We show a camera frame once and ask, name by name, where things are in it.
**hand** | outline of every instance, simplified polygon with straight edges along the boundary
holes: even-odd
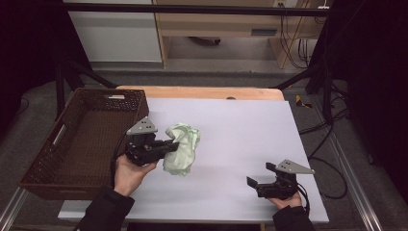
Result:
[[[132,164],[122,155],[116,160],[115,188],[114,191],[124,196],[131,195],[141,184],[144,176],[154,168],[156,163],[150,163],[143,167]]]
[[[302,206],[302,198],[300,197],[299,192],[296,192],[292,197],[289,197],[285,200],[281,200],[278,198],[268,198],[268,200],[275,204],[280,210],[288,207],[288,205],[292,208]]]

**black metal pole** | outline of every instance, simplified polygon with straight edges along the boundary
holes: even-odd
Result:
[[[42,3],[43,9],[60,8],[69,12],[107,13],[208,13],[246,15],[285,15],[326,17],[333,12],[327,9],[259,8],[233,6],[146,5],[146,4],[100,4],[100,3]]]

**white table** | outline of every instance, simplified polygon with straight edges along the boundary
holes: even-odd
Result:
[[[177,122],[200,130],[196,160],[186,177],[158,168],[133,194],[127,221],[270,223],[277,208],[246,185],[246,176],[271,183],[265,162],[289,159],[309,167],[288,102],[148,98],[157,139]],[[313,175],[298,175],[311,203],[312,222],[328,222]],[[77,221],[90,201],[66,201],[59,218]]]

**person's left hand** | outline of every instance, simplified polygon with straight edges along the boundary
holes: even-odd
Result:
[[[154,168],[156,163],[150,163],[143,167],[132,164],[122,155],[116,160],[115,188],[114,191],[124,196],[131,195],[141,184],[144,176]]]

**table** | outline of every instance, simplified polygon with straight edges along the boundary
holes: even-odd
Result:
[[[132,195],[137,202],[126,221],[270,223],[277,208],[258,198],[245,177],[271,183],[274,174],[265,169],[265,162],[279,164],[285,157],[309,167],[289,104],[280,90],[121,88],[145,90],[149,118],[159,128],[158,140],[168,139],[164,130],[176,119],[201,132],[191,173],[172,176],[160,170],[159,163]],[[254,129],[259,137],[250,134]],[[314,177],[298,175],[297,179],[309,194],[311,221],[328,222]],[[59,218],[78,221],[89,204],[66,201]]]

